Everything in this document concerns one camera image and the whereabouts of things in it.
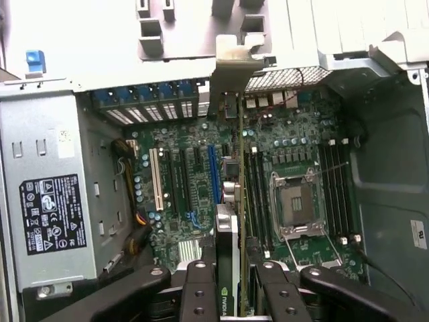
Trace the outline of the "blue case latch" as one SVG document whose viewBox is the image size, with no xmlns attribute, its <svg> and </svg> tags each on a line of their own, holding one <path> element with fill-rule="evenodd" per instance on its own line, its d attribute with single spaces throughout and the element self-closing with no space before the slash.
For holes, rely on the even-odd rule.
<svg viewBox="0 0 429 322">
<path fill-rule="evenodd" d="M 29 72 L 46 72 L 44 52 L 41 50 L 27 50 L 25 53 Z"/>
</svg>

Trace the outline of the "grey parts rack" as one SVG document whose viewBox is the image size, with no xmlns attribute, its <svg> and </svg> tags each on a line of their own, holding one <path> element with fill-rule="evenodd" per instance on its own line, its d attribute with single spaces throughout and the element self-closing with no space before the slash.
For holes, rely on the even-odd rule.
<svg viewBox="0 0 429 322">
<path fill-rule="evenodd" d="M 54 60 L 210 58 L 230 35 L 269 53 L 283 0 L 0 0 L 8 54 L 43 50 Z"/>
</svg>

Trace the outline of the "black expansion slot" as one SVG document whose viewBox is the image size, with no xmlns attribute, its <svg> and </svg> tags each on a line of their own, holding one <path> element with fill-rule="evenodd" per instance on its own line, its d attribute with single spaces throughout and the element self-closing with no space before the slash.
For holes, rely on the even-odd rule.
<svg viewBox="0 0 429 322">
<path fill-rule="evenodd" d="M 186 212 L 191 212 L 193 210 L 193 207 L 192 207 L 191 194 L 190 194 L 190 185 L 188 180 L 188 169 L 187 169 L 185 149 L 179 149 L 179 159 L 180 159 L 180 167 L 181 167 L 181 173 L 182 173 L 182 186 L 184 191 L 185 209 L 186 209 Z"/>
<path fill-rule="evenodd" d="M 170 184 L 170 198 L 172 202 L 172 215 L 175 218 L 178 218 L 178 200 L 176 196 L 176 184 L 175 184 L 175 176 L 174 176 L 174 167 L 172 163 L 172 157 L 170 151 L 165 151 L 165 159 L 166 159 L 166 168 L 167 168 L 167 177 L 168 183 Z"/>
</svg>

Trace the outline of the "silver chipset heatsink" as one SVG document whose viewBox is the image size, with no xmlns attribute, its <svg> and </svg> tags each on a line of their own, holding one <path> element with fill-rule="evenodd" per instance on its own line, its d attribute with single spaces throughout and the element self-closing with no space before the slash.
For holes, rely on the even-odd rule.
<svg viewBox="0 0 429 322">
<path fill-rule="evenodd" d="M 202 249 L 199 239 L 191 239 L 178 242 L 178 253 L 181 262 L 195 261 L 201 259 Z"/>
</svg>

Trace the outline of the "blue expansion slot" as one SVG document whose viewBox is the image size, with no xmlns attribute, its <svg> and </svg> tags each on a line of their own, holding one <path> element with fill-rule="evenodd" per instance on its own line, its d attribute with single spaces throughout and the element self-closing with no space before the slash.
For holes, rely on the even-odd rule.
<svg viewBox="0 0 429 322">
<path fill-rule="evenodd" d="M 218 160 L 216 148 L 214 145 L 208 145 L 208 161 L 210 167 L 210 177 L 212 182 L 212 192 L 214 203 L 217 205 L 221 202 L 221 188 L 219 180 Z"/>
</svg>

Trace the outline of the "open black PC case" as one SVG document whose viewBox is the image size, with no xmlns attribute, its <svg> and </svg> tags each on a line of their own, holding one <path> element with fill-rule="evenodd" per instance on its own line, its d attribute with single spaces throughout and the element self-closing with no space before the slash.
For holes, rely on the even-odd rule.
<svg viewBox="0 0 429 322">
<path fill-rule="evenodd" d="M 362 52 L 320 54 L 315 66 L 287 69 L 271 66 L 253 73 L 244 90 L 249 95 L 323 89 L 341 99 L 343 129 L 351 145 L 351 166 L 359 212 L 361 240 L 353 245 L 366 269 L 366 282 L 378 291 L 423 311 L 429 311 L 429 53 L 421 62 L 400 64 L 402 55 L 386 39 Z M 67 78 L 48 79 L 30 74 L 24 80 L 0 83 L 0 103 L 12 98 L 36 98 L 71 93 L 79 107 L 117 129 L 111 142 L 118 158 L 131 211 L 131 231 L 118 256 L 94 280 L 78 280 L 19 290 L 17 287 L 5 169 L 0 132 L 0 295 L 8 322 L 90 322 L 96 293 L 141 270 L 160 267 L 149 239 L 153 227 L 141 218 L 133 190 L 135 153 L 129 143 L 134 127 L 198 119 L 210 105 L 210 76 L 215 69 L 198 62 L 157 64 L 144 75 L 104 76 L 99 82 L 81 83 Z M 164 81 L 195 81 L 195 101 L 139 104 L 99 109 L 91 99 L 97 89 Z M 269 322 L 250 303 L 251 286 L 245 237 L 245 289 L 242 315 L 222 316 L 218 322 Z M 213 232 L 199 239 L 201 249 L 215 246 Z"/>
</svg>

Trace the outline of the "CPU socket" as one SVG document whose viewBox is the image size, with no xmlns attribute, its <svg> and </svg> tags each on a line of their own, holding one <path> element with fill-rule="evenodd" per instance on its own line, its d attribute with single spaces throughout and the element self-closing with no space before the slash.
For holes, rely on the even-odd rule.
<svg viewBox="0 0 429 322">
<path fill-rule="evenodd" d="M 321 235 L 324 220 L 316 215 L 318 173 L 309 167 L 305 174 L 269 179 L 269 206 L 274 233 L 281 241 L 301 235 Z"/>
</svg>

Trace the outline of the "black RAM slot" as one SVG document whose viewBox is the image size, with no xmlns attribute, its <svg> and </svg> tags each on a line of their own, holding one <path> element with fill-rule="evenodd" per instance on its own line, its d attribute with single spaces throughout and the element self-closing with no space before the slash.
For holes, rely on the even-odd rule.
<svg viewBox="0 0 429 322">
<path fill-rule="evenodd" d="M 348 187 L 346 182 L 346 165 L 347 161 L 342 155 L 342 145 L 340 142 L 337 143 L 335 148 L 336 161 L 338 162 L 338 179 L 339 186 L 341 188 L 340 192 L 340 204 L 342 205 L 343 210 L 341 211 L 342 217 L 342 235 L 349 238 L 350 233 L 350 220 L 349 220 L 349 201 L 348 201 Z"/>
<path fill-rule="evenodd" d="M 259 169 L 261 171 L 261 185 L 263 188 L 263 207 L 265 211 L 265 223 L 266 223 L 266 235 L 267 235 L 267 249 L 270 253 L 273 252 L 273 243 L 272 243 L 272 236 L 271 236 L 271 217 L 269 212 L 269 203 L 268 203 L 268 189 L 267 189 L 267 183 L 266 183 L 266 176 L 265 176 L 265 168 L 264 168 L 264 157 L 263 152 L 259 153 Z"/>
<path fill-rule="evenodd" d="M 253 236 L 256 237 L 257 240 L 260 242 L 259 224 L 258 224 L 258 218 L 257 218 L 257 204 L 255 201 L 254 181 L 253 181 L 253 173 L 252 173 L 252 166 L 251 166 L 251 154 L 248 154 L 247 161 L 248 161 L 247 169 L 248 169 L 249 202 L 250 202 L 250 208 L 251 208 L 252 232 L 253 232 Z"/>
<path fill-rule="evenodd" d="M 328 167 L 338 165 L 338 162 L 336 161 L 336 153 L 335 153 L 336 144 L 335 144 L 335 141 L 333 140 L 330 142 L 334 143 L 334 144 L 328 145 L 328 147 L 326 148 L 326 161 L 327 161 Z M 334 207 L 335 207 L 334 217 L 336 219 L 336 226 L 337 226 L 337 231 L 338 231 L 337 236 L 343 237 L 343 235 L 342 235 L 342 217 L 341 217 L 341 211 L 343 210 L 343 208 L 342 208 L 342 205 L 340 204 L 341 188 L 339 186 L 337 169 L 329 171 L 328 175 L 329 175 L 330 187 L 331 187 L 331 191 L 332 191 L 331 192 L 332 200 L 334 202 Z"/>
<path fill-rule="evenodd" d="M 348 220 L 348 235 L 350 242 L 355 242 L 355 235 L 360 235 L 359 212 L 353 182 L 353 173 L 351 166 L 351 145 L 349 138 L 341 140 L 341 156 L 346 165 L 343 167 L 345 172 L 346 197 L 347 197 L 347 220 Z"/>
<path fill-rule="evenodd" d="M 326 161 L 325 154 L 325 146 L 322 144 L 318 145 L 318 153 L 320 159 L 320 169 L 321 169 L 321 177 L 323 181 L 323 190 L 324 190 L 324 198 L 325 198 L 325 207 L 326 207 L 326 221 L 328 225 L 328 233 L 331 238 L 336 238 L 338 235 L 336 219 L 335 215 L 335 207 L 334 202 L 332 200 L 331 187 L 330 187 L 330 179 L 328 175 L 328 164 Z"/>
<path fill-rule="evenodd" d="M 267 246 L 267 236 L 265 233 L 265 218 L 263 212 L 263 199 L 262 199 L 262 190 L 261 190 L 261 181 L 259 176 L 259 168 L 258 168 L 258 159 L 257 154 L 254 155 L 254 163 L 255 163 L 255 183 L 257 187 L 257 200 L 258 200 L 258 212 L 259 212 L 259 221 L 261 225 L 261 242 L 263 244 L 263 251 L 266 252 L 269 250 Z"/>
</svg>

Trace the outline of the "green motherboard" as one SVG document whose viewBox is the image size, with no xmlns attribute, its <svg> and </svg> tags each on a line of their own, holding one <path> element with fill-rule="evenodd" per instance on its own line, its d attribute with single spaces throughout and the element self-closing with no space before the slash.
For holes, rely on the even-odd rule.
<svg viewBox="0 0 429 322">
<path fill-rule="evenodd" d="M 323 89 L 313 91 L 282 91 L 249 95 L 243 100 L 245 144 L 245 229 L 253 236 L 249 202 L 248 154 L 254 181 L 255 201 L 259 224 L 259 245 L 267 259 L 287 264 L 297 271 L 310 265 L 334 266 L 343 274 L 366 282 L 366 269 L 353 245 L 355 242 L 337 236 L 331 238 L 326 221 L 326 207 L 321 174 L 317 176 L 316 215 L 324 220 L 321 235 L 301 235 L 297 239 L 281 241 L 274 233 L 271 221 L 273 252 L 263 251 L 259 221 L 254 155 L 263 152 L 267 189 L 272 172 L 280 176 L 305 174 L 309 167 L 320 170 L 318 145 L 333 145 L 347 138 L 343 129 L 341 99 Z M 198 119 L 173 121 L 134 127 L 129 131 L 129 143 L 134 149 L 135 165 L 133 190 L 141 218 L 153 227 L 149 239 L 155 261 L 174 270 L 180 263 L 178 242 L 200 239 L 213 232 L 216 204 L 213 198 L 208 145 L 216 148 L 218 162 L 231 155 L 232 129 L 222 116 L 203 114 Z M 149 150 L 158 150 L 164 210 L 156 211 L 151 176 Z M 179 149 L 185 149 L 188 180 L 193 210 L 186 212 Z M 178 200 L 178 218 L 172 215 L 170 184 L 168 183 L 165 151 L 171 153 L 175 188 Z M 234 171 L 229 164 L 218 166 L 220 184 L 226 181 L 225 172 Z"/>
</svg>

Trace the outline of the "white expansion slot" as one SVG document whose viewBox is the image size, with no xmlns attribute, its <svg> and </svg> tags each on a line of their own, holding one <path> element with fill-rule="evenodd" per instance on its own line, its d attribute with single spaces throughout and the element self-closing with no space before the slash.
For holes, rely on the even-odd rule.
<svg viewBox="0 0 429 322">
<path fill-rule="evenodd" d="M 156 148 L 152 148 L 149 150 L 149 159 L 151 164 L 151 176 L 154 189 L 154 202 L 156 206 L 156 211 L 163 211 L 164 200 L 160 176 L 160 165 L 158 160 L 158 150 Z"/>
</svg>

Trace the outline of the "thin socket locking lever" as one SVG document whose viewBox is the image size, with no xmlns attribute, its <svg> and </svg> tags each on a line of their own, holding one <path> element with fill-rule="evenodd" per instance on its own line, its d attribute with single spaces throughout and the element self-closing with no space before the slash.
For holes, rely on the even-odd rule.
<svg viewBox="0 0 429 322">
<path fill-rule="evenodd" d="M 336 169 L 342 168 L 343 166 L 348 166 L 348 165 L 349 165 L 349 162 L 343 162 L 343 163 L 340 163 L 338 165 L 334 165 L 334 166 L 328 167 L 326 169 L 318 170 L 318 171 L 316 171 L 314 173 L 314 175 L 324 174 L 326 172 L 329 172 L 329 171 L 332 171 L 332 170 L 336 170 Z"/>
</svg>

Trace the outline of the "blue plastic slot retainer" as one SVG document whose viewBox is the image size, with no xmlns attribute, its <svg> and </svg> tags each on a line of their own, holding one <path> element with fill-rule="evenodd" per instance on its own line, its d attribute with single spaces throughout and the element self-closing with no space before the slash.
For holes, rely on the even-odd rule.
<svg viewBox="0 0 429 322">
<path fill-rule="evenodd" d="M 99 109 L 121 108 L 154 103 L 175 103 L 179 100 L 195 101 L 199 97 L 198 87 L 193 80 L 170 80 L 160 83 L 123 85 L 97 89 L 91 92 L 91 99 Z"/>
</svg>

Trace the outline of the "silver power supply unit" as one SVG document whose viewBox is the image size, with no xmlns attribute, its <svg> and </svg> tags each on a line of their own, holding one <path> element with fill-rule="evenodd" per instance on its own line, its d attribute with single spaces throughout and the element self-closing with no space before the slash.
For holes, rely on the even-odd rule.
<svg viewBox="0 0 429 322">
<path fill-rule="evenodd" d="M 119 131 L 63 93 L 2 101 L 0 132 L 18 289 L 98 278 L 131 231 Z"/>
</svg>

